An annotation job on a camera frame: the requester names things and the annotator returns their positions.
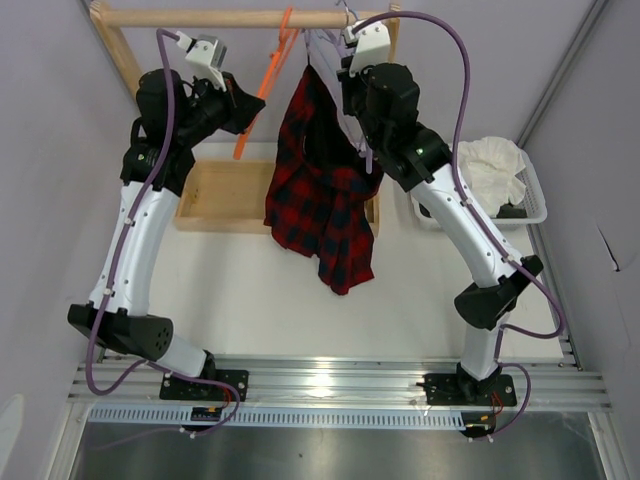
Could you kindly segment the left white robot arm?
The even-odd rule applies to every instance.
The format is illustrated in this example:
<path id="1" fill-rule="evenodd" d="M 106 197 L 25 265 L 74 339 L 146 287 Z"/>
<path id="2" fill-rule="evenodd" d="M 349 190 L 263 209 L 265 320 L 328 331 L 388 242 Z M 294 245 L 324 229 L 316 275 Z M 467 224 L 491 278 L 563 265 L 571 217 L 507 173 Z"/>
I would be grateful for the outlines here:
<path id="1" fill-rule="evenodd" d="M 91 349 L 135 355 L 183 376 L 182 388 L 197 400 L 216 390 L 213 357 L 179 337 L 171 319 L 150 314 L 149 296 L 163 235 L 195 164 L 194 147 L 218 130 L 243 133 L 265 106 L 232 74 L 222 80 L 217 89 L 207 78 L 186 82 L 161 69 L 141 77 L 140 116 L 123 157 L 111 245 L 88 301 L 71 305 L 67 316 Z"/>

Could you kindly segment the red black plaid skirt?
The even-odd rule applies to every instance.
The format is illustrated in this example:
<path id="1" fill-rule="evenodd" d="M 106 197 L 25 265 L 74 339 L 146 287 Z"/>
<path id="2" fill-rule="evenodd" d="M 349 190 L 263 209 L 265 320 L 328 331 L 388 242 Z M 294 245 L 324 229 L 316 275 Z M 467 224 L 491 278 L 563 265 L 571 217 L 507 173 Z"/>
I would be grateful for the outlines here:
<path id="1" fill-rule="evenodd" d="M 328 88 L 306 66 L 280 126 L 264 223 L 281 247 L 317 257 L 320 280 L 337 295 L 374 277 L 365 205 L 383 177 L 365 167 Z"/>

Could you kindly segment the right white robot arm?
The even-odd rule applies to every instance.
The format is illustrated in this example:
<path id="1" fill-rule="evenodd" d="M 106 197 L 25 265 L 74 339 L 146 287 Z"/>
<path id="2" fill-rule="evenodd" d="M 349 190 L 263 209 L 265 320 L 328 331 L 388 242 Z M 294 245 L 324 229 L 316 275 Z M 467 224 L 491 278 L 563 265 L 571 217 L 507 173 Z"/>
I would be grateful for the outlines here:
<path id="1" fill-rule="evenodd" d="M 502 371 L 496 352 L 502 329 L 542 262 L 521 255 L 486 215 L 472 216 L 469 188 L 454 181 L 451 149 L 418 120 L 420 89 L 407 67 L 383 62 L 357 69 L 348 56 L 337 78 L 343 111 L 357 120 L 377 163 L 426 208 L 471 273 L 471 284 L 454 299 L 467 328 L 456 384 L 445 393 L 463 404 L 479 403 L 491 395 Z"/>

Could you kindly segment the lilac plastic hanger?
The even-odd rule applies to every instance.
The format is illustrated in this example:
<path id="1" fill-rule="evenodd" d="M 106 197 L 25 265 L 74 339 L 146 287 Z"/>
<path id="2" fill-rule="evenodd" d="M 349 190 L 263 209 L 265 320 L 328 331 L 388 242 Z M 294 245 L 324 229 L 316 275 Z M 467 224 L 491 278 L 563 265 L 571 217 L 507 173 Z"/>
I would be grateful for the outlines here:
<path id="1" fill-rule="evenodd" d="M 345 41 L 342 39 L 340 33 L 333 33 L 329 29 L 304 29 L 303 30 L 303 39 L 306 49 L 307 60 L 310 61 L 313 55 L 316 55 L 320 58 L 324 64 L 328 67 L 329 70 L 332 70 L 333 67 L 329 60 L 327 59 L 320 43 L 322 41 L 330 44 L 336 51 L 340 60 L 345 59 L 348 54 L 348 47 L 346 46 Z M 371 174 L 373 172 L 373 153 L 370 147 L 366 144 L 364 136 L 361 136 L 359 140 L 356 140 L 356 137 L 346 121 L 346 116 L 342 115 L 342 125 L 346 128 L 346 135 L 350 141 L 350 143 L 356 148 L 356 151 L 359 157 L 365 163 L 365 172 L 367 174 Z"/>

